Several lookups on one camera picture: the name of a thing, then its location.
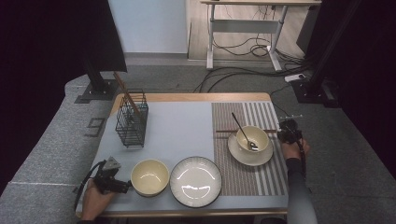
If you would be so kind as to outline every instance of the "large round plate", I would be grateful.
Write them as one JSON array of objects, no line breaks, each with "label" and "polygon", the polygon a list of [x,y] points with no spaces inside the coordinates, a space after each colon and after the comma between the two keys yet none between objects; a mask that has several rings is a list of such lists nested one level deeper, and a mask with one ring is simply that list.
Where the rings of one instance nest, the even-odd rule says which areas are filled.
[{"label": "large round plate", "polygon": [[236,136],[230,134],[228,138],[228,149],[234,158],[249,166],[263,165],[268,162],[274,154],[274,146],[270,141],[268,147],[260,152],[249,152],[238,145]]},{"label": "large round plate", "polygon": [[188,207],[203,207],[218,198],[221,173],[212,161],[203,157],[189,157],[173,169],[170,186],[180,203]]}]

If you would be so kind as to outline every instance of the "bowl rim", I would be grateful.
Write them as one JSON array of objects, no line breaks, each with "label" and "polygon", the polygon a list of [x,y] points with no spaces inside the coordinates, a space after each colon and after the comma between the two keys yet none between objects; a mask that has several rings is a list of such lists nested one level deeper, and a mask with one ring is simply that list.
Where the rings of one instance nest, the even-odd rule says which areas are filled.
[{"label": "bowl rim", "polygon": [[181,201],[175,196],[174,192],[172,191],[172,186],[171,186],[171,192],[172,192],[172,195],[174,196],[174,198],[176,199],[176,201],[178,201],[180,204],[183,204],[183,205],[185,205],[185,206],[187,206],[187,207],[190,207],[190,208],[203,208],[203,207],[206,207],[206,206],[212,204],[212,203],[220,196],[221,191],[222,191],[222,189],[223,189],[223,184],[222,184],[223,175],[222,175],[221,170],[220,170],[220,168],[218,167],[218,165],[217,165],[214,161],[210,160],[209,158],[206,158],[206,157],[203,157],[203,156],[189,156],[189,157],[187,157],[187,158],[185,158],[185,159],[183,159],[183,160],[181,160],[181,161],[179,161],[179,162],[177,163],[177,165],[176,165],[176,166],[173,168],[173,170],[172,170],[171,177],[172,177],[172,174],[175,172],[175,169],[177,168],[178,165],[180,165],[183,161],[192,160],[193,158],[201,158],[201,159],[210,161],[210,162],[213,163],[213,164],[215,165],[215,167],[218,169],[219,175],[220,175],[220,191],[219,191],[219,193],[217,194],[216,198],[214,198],[213,201],[210,202],[210,203],[208,203],[208,204],[204,204],[204,205],[201,205],[201,206],[191,206],[191,205],[188,205],[188,204],[185,204],[185,203],[181,202]]},{"label": "bowl rim", "polygon": [[[134,174],[135,168],[136,168],[138,165],[140,165],[140,164],[142,164],[142,163],[144,163],[144,162],[148,162],[148,161],[156,161],[156,162],[158,162],[158,163],[161,164],[163,167],[165,167],[166,173],[167,173],[167,181],[166,181],[166,184],[163,185],[163,188],[160,188],[157,192],[154,192],[154,193],[142,192],[140,189],[138,189],[138,188],[135,186],[134,181],[133,181],[133,179],[132,179],[132,176],[133,176],[133,174]],[[138,162],[138,163],[134,166],[134,168],[133,168],[132,171],[131,171],[130,179],[131,179],[132,186],[134,187],[134,189],[136,190],[136,192],[137,192],[138,194],[141,194],[141,195],[144,195],[144,196],[155,196],[155,195],[161,193],[161,192],[166,188],[166,186],[168,186],[168,184],[169,184],[169,179],[170,179],[170,174],[169,174],[169,169],[168,169],[168,167],[167,167],[166,164],[163,163],[162,161],[156,160],[156,159],[146,159],[146,160],[142,160],[142,161]]]},{"label": "bowl rim", "polygon": [[259,127],[257,127],[257,126],[254,126],[254,125],[245,125],[245,126],[243,126],[242,127],[242,129],[244,129],[244,128],[246,128],[246,127],[248,127],[248,128],[254,128],[254,129],[256,129],[256,130],[259,130],[259,131],[261,131],[262,133],[264,133],[264,135],[266,136],[266,139],[267,139],[267,144],[266,144],[266,146],[265,146],[265,148],[263,148],[262,150],[259,150],[259,151],[252,151],[252,150],[249,150],[249,149],[247,149],[247,148],[244,148],[244,147],[242,147],[241,146],[241,144],[239,143],[239,140],[238,140],[238,134],[240,133],[240,134],[242,134],[242,132],[241,132],[241,129],[238,129],[238,131],[236,132],[236,134],[235,134],[235,138],[236,138],[236,143],[238,144],[238,146],[241,148],[241,149],[244,149],[245,151],[247,151],[247,152],[249,152],[249,153],[261,153],[261,152],[264,152],[265,151],[265,149],[267,149],[268,148],[268,146],[269,146],[269,144],[270,144],[270,137],[268,136],[268,133],[266,133],[263,129],[261,129],[261,128],[259,128]]}]

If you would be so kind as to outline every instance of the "wall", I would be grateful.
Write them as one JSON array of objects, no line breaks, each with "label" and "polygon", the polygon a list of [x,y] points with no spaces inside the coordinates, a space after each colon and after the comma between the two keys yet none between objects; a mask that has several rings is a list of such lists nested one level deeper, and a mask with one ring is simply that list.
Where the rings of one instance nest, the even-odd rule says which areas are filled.
[{"label": "wall", "polygon": [[124,52],[187,53],[186,0],[109,0]]}]

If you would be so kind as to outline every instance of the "black curtain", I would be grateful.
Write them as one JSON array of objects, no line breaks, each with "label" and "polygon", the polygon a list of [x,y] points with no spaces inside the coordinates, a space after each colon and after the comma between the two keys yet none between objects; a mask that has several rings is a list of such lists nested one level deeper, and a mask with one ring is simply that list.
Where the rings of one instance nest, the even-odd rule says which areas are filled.
[{"label": "black curtain", "polygon": [[338,85],[339,104],[396,177],[394,135],[396,106],[392,89],[396,59],[396,6],[393,1],[323,1],[307,56],[323,60],[323,43],[336,32],[348,7],[357,6],[318,76]]},{"label": "black curtain", "polygon": [[107,0],[13,0],[0,3],[0,190],[50,124],[64,85],[126,64]]}]

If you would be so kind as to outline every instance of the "spoon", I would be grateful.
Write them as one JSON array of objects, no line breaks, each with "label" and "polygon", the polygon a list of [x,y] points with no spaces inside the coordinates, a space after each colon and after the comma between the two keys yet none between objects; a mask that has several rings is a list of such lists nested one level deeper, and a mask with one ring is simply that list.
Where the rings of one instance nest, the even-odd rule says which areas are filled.
[{"label": "spoon", "polygon": [[250,151],[258,151],[259,148],[256,146],[256,144],[255,144],[254,142],[248,140],[248,137],[247,137],[247,135],[245,134],[244,130],[242,129],[242,126],[239,124],[238,119],[236,119],[235,114],[234,114],[234,113],[232,113],[232,114],[233,114],[233,119],[235,119],[236,123],[238,124],[239,128],[240,128],[241,131],[242,131],[242,134],[243,134],[243,135],[246,137],[246,139],[247,139],[247,147],[248,147],[248,149],[250,149]]}]

